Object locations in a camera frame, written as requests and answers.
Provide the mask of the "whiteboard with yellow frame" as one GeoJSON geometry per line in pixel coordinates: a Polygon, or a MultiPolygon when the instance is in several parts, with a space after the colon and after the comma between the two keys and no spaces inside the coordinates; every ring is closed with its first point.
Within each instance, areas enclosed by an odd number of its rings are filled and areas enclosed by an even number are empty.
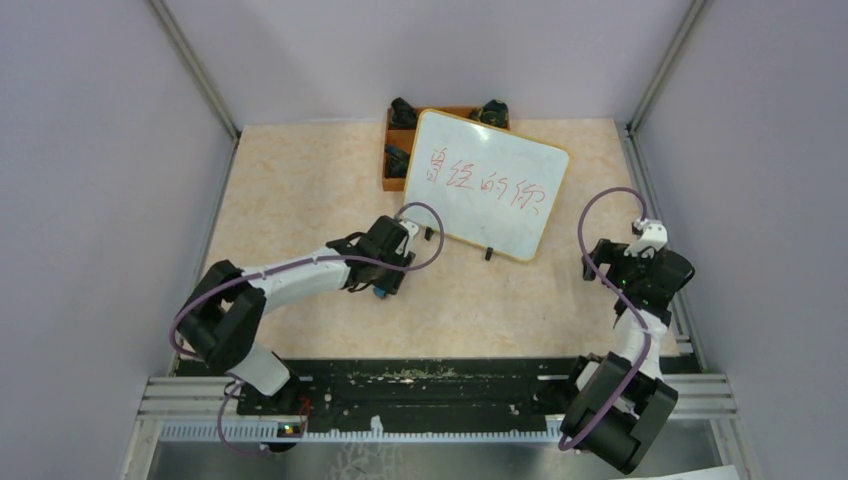
{"type": "Polygon", "coordinates": [[[419,114],[403,218],[529,262],[570,163],[558,146],[435,109],[419,114]]]}

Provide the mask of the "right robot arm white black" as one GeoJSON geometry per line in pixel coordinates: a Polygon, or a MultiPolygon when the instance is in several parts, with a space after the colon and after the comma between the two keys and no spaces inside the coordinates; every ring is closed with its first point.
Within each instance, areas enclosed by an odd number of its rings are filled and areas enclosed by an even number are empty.
{"type": "Polygon", "coordinates": [[[678,401],[660,367],[660,344],[671,325],[670,304],[694,277],[682,255],[667,248],[644,257],[626,255],[624,243],[601,239],[583,259],[587,281],[607,268],[617,294],[615,347],[578,358],[563,385],[563,450],[587,451],[622,474],[641,463],[678,401]]]}

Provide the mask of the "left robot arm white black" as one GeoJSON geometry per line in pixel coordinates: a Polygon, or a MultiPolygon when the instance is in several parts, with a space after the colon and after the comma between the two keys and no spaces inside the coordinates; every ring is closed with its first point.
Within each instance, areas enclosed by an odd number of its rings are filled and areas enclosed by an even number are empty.
{"type": "Polygon", "coordinates": [[[177,318],[181,336],[215,375],[230,375],[260,393],[277,414],[292,411],[300,388],[291,369],[257,340],[269,313],[312,295],[371,288],[380,298],[397,293],[415,254],[419,228],[379,217],[366,232],[328,242],[313,254],[270,266],[215,263],[177,318]]]}

